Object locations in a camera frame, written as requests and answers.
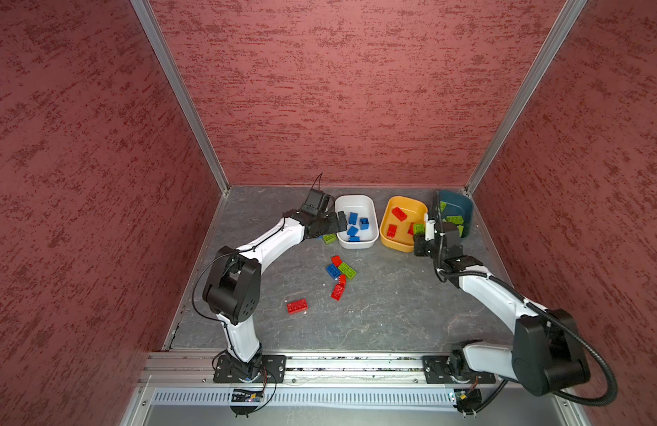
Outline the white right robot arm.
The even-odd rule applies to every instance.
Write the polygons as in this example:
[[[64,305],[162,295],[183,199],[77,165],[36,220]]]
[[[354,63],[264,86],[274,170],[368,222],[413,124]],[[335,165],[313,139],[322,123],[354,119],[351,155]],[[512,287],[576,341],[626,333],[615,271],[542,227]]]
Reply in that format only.
[[[428,220],[424,231],[414,232],[415,255],[429,257],[434,272],[479,301],[513,335],[512,344],[468,341],[456,344],[448,372],[466,383],[490,373],[521,384],[535,396],[584,384],[591,378],[584,345],[569,333],[576,330],[570,314],[550,311],[522,296],[482,262],[466,255],[456,225]]]

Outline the dark teal plastic container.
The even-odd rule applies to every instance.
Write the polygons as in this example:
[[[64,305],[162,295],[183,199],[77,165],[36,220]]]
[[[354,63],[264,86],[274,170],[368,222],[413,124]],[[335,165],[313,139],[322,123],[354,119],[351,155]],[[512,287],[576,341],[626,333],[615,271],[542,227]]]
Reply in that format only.
[[[447,207],[443,212],[440,211],[439,203],[446,202]],[[464,233],[463,238],[470,235],[470,228],[472,225],[474,204],[472,200],[462,193],[457,193],[449,190],[439,190],[434,194],[432,203],[431,217],[438,222],[447,222],[447,216],[460,215],[464,218]]]

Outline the aluminium left corner post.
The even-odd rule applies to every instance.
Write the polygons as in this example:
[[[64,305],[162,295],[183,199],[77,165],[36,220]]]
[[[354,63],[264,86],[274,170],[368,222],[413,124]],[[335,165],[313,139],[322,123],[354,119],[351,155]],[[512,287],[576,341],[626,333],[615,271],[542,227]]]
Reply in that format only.
[[[186,117],[187,123],[195,136],[202,154],[209,165],[210,171],[218,184],[220,192],[227,196],[231,185],[225,175],[224,168],[220,163],[215,149],[211,143],[205,126],[198,114],[195,103],[186,87],[185,81],[179,72],[168,43],[161,31],[159,22],[154,14],[150,2],[147,0],[131,0],[132,8],[137,14],[154,54],[159,61],[163,74],[165,74],[170,87],[177,99],[177,103]]]

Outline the aluminium right corner post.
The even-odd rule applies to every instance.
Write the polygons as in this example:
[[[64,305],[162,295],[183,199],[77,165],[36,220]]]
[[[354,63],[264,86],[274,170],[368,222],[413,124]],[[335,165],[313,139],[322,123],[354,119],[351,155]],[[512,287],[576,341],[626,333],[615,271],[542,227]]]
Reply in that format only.
[[[513,101],[511,101],[479,164],[465,186],[465,193],[468,196],[472,197],[475,191],[477,191],[477,188],[479,188],[483,177],[502,149],[518,118],[522,115],[586,5],[587,0],[567,0],[564,2],[523,82],[520,84]]]

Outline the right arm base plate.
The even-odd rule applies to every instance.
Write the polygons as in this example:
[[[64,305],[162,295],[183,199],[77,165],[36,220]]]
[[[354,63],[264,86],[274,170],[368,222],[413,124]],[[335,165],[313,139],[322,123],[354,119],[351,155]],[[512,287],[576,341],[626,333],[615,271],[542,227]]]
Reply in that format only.
[[[457,355],[423,356],[422,371],[427,384],[468,383],[468,373],[464,363]]]

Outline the white plastic container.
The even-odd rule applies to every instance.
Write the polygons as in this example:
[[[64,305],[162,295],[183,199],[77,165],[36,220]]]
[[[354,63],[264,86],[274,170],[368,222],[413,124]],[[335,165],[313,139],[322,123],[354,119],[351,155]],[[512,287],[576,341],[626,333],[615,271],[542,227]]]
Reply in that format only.
[[[339,244],[346,250],[372,248],[380,237],[373,200],[366,195],[342,195],[335,207],[347,218],[347,230],[337,234]]]

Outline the aluminium corner post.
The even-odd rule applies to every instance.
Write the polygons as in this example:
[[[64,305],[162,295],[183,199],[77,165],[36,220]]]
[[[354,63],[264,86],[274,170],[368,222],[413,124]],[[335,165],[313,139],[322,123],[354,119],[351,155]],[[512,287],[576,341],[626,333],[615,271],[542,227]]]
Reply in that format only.
[[[513,101],[511,101],[479,164],[465,186],[465,193],[468,196],[472,197],[475,191],[477,191],[477,188],[479,188],[483,177],[502,149],[518,118],[522,115],[586,5],[587,0],[567,0],[564,2],[523,82],[520,84]]]
[[[147,0],[131,0],[132,8],[137,14],[154,54],[159,61],[163,74],[165,74],[170,87],[177,99],[177,103],[186,117],[187,123],[195,136],[202,154],[209,165],[210,171],[218,184],[220,192],[227,196],[231,185],[225,175],[224,168],[220,163],[215,149],[211,143],[205,126],[198,114],[195,103],[186,87],[185,81],[179,72],[168,43],[161,31],[159,22],[154,14],[150,2]]]

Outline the aluminium front rail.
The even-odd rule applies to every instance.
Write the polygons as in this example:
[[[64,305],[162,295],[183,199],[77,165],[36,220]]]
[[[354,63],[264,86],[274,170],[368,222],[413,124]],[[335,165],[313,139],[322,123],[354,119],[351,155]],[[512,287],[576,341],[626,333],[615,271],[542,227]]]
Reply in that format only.
[[[269,355],[288,358],[283,383],[302,386],[374,386],[374,387],[445,387],[451,384],[427,384],[422,371],[422,357],[427,353],[335,353],[334,351],[271,351]],[[140,373],[142,384],[158,385],[234,385],[214,383],[213,363],[216,351],[163,351],[151,353]]]

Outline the yellow plastic container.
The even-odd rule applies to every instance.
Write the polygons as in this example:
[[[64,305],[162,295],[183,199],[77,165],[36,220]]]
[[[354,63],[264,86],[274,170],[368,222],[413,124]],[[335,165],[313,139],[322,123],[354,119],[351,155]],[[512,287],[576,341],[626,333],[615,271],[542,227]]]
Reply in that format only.
[[[395,207],[401,208],[408,218],[404,222],[400,222],[392,215],[392,209]],[[404,196],[394,196],[390,198],[383,214],[383,219],[380,226],[380,240],[383,245],[392,250],[397,250],[404,253],[411,253],[414,251],[414,236],[408,234],[410,223],[424,223],[424,217],[428,213],[428,208],[420,201],[407,198]],[[387,229],[389,225],[396,225],[398,227],[397,234],[394,238],[387,237]]]

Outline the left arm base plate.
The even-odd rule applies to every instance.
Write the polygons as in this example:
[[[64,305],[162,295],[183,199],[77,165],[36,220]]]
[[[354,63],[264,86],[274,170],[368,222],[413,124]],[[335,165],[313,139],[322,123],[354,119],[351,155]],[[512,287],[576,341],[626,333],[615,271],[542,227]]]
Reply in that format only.
[[[262,383],[264,378],[283,383],[288,358],[284,355],[258,355],[251,362],[243,363],[234,356],[225,354],[213,363],[214,383]]]

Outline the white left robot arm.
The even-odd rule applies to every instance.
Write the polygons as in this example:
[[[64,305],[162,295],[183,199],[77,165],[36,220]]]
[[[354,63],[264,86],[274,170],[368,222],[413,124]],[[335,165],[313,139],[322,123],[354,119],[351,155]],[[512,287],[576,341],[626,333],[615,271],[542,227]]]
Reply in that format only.
[[[262,367],[262,345],[253,313],[261,295],[264,271],[281,255],[308,239],[347,229],[344,213],[335,209],[335,197],[309,191],[298,209],[284,213],[273,228],[238,248],[218,250],[202,290],[202,300],[225,334],[225,354],[232,366],[251,379]]]

